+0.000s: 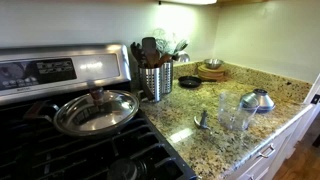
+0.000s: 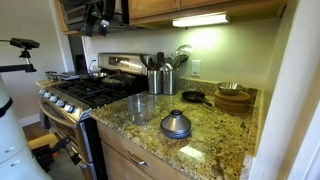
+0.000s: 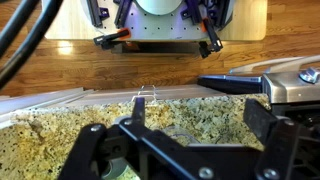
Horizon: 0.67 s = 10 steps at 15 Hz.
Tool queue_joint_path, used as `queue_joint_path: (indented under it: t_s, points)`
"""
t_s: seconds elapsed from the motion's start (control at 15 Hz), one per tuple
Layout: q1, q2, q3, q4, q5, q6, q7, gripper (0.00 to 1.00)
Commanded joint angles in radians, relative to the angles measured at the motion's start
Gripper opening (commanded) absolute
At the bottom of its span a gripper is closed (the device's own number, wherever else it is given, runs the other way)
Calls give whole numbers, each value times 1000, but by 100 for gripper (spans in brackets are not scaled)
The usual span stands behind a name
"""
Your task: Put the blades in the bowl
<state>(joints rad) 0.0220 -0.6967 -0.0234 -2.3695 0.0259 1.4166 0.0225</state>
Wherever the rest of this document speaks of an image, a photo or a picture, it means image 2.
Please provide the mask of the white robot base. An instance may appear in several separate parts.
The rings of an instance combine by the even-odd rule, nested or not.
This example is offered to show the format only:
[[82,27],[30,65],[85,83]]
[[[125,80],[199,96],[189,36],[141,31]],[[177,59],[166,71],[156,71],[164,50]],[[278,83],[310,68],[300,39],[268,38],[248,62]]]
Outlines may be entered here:
[[31,152],[1,76],[0,180],[52,180]]

